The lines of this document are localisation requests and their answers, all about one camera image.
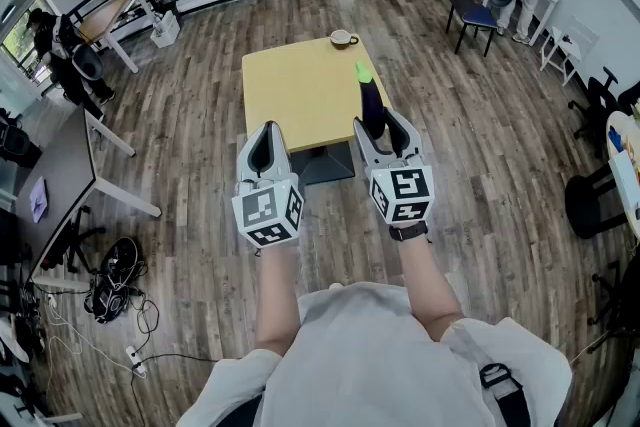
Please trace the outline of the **blue and black chair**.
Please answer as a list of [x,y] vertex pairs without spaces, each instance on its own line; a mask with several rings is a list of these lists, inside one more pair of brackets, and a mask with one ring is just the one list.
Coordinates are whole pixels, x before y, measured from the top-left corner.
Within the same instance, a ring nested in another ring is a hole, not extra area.
[[476,0],[449,0],[449,2],[450,10],[445,27],[445,32],[449,32],[453,17],[455,15],[457,15],[462,22],[462,29],[460,31],[454,53],[457,54],[459,52],[462,41],[466,34],[466,30],[469,27],[473,27],[474,37],[477,37],[480,29],[486,29],[489,31],[487,43],[484,50],[484,56],[487,56],[494,35],[496,34],[498,29],[497,22],[494,19],[491,11]]

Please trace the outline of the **white power strip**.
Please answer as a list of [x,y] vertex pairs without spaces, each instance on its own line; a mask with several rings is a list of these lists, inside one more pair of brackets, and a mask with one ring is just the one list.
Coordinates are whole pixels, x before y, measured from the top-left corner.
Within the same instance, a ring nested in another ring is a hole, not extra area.
[[137,350],[132,345],[129,345],[125,348],[125,352],[132,364],[132,373],[137,377],[145,379],[147,377],[147,370]]

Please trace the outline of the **black round stool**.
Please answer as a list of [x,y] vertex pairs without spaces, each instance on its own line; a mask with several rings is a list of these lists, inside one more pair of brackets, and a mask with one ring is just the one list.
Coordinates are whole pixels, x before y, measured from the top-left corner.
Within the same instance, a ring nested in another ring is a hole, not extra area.
[[581,239],[590,239],[627,222],[625,213],[607,220],[601,219],[599,198],[616,189],[609,164],[588,176],[575,175],[565,187],[565,210],[574,233]]

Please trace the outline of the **person's left forearm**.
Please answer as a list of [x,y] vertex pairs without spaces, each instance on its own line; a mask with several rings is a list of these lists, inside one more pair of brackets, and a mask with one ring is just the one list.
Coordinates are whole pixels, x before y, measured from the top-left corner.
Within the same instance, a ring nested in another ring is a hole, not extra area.
[[283,245],[261,250],[255,347],[284,357],[301,328],[295,291],[295,251]]

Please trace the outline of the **person's right forearm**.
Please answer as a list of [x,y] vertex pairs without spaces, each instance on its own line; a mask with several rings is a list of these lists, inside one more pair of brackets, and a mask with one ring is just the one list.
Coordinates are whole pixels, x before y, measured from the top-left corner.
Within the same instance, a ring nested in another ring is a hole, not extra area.
[[425,235],[397,246],[412,315],[432,340],[440,341],[446,330],[464,317],[461,305]]

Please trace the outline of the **black wrist watch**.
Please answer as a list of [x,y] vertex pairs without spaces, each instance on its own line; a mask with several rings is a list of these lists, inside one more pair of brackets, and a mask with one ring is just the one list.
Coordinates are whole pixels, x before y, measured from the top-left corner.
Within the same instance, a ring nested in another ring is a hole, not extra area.
[[389,226],[389,234],[391,238],[397,242],[404,242],[418,238],[428,233],[428,226],[424,220],[416,223],[409,223],[407,226],[400,227],[395,225]]

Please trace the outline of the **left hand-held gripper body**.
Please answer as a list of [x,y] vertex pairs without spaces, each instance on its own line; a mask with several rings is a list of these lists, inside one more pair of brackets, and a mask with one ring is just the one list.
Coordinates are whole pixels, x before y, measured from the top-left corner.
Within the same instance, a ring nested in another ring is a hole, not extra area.
[[256,248],[292,242],[299,237],[304,199],[295,173],[278,180],[239,182],[232,206],[239,234]]

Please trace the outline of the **black office chair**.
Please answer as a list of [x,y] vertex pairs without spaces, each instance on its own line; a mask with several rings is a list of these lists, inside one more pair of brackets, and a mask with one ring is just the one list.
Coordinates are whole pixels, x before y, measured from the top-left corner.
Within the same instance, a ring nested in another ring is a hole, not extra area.
[[596,159],[602,158],[607,120],[613,112],[618,110],[617,99],[609,90],[611,83],[618,83],[618,80],[606,66],[603,67],[603,71],[607,75],[604,84],[595,77],[591,77],[588,81],[586,92],[587,108],[583,108],[574,100],[568,103],[568,108],[570,110],[577,108],[585,120],[584,125],[573,133],[573,137],[579,139],[581,136],[589,135],[593,140],[594,157]]

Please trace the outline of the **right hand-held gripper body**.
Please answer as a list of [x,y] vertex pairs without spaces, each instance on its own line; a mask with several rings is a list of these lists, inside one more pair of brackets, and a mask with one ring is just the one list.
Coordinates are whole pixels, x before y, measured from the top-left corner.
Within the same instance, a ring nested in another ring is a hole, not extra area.
[[369,197],[388,225],[425,221],[434,203],[432,167],[424,155],[363,155]]

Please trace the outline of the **purple paper sheet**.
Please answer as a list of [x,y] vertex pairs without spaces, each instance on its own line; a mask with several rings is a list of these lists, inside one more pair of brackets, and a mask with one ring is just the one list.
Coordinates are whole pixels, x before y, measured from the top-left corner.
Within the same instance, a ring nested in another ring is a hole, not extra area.
[[36,180],[30,192],[29,201],[32,220],[37,224],[48,209],[48,193],[44,177],[39,177]]

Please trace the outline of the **grey table with white legs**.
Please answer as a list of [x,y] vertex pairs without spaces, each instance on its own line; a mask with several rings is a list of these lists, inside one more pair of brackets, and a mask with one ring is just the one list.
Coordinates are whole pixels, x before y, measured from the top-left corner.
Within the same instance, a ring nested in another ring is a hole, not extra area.
[[[161,215],[159,207],[98,174],[89,141],[91,129],[95,129],[128,156],[135,154],[135,150],[128,143],[102,122],[84,109],[78,108],[42,151],[14,203],[17,218],[16,240],[31,252],[31,268],[26,272],[26,279],[40,287],[76,292],[83,292],[88,288],[88,284],[83,281],[37,276],[35,272],[59,238],[66,223],[84,205],[93,191],[98,190],[151,216]],[[40,221],[34,222],[30,194],[40,178],[46,186],[47,208]]]

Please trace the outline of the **wooden table with white legs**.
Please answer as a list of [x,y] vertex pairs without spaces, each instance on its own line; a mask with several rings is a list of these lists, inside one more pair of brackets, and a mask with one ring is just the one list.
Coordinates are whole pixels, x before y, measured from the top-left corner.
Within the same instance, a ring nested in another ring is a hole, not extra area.
[[[100,7],[85,18],[78,30],[81,37],[88,44],[94,44],[105,40],[108,46],[113,49],[126,66],[136,74],[139,69],[131,60],[129,55],[123,50],[119,42],[111,34],[111,30],[117,18],[125,12],[132,0],[110,0],[104,7]],[[147,16],[154,20],[154,12],[146,0],[138,0]]]

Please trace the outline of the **round white table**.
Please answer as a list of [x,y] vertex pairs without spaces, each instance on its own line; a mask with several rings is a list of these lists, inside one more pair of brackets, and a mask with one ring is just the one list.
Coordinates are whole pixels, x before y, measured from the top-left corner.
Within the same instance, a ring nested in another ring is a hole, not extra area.
[[632,116],[614,111],[605,128],[608,164],[628,224],[640,240],[640,125]]

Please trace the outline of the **white storage bin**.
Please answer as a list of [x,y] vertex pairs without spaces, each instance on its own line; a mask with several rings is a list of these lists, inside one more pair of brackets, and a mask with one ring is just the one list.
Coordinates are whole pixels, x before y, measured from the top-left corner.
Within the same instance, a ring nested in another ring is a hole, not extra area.
[[173,45],[179,32],[180,25],[178,19],[171,10],[166,11],[163,15],[159,12],[153,13],[151,40],[158,48]]

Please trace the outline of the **light wooden square table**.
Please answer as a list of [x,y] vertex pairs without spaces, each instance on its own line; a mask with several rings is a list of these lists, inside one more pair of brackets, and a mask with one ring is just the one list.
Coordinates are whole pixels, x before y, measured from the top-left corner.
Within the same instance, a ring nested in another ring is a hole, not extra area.
[[338,48],[329,37],[247,54],[242,59],[246,131],[279,125],[291,168],[306,185],[355,176],[349,142],[362,113],[356,64],[371,72],[382,103],[391,105],[356,34]]

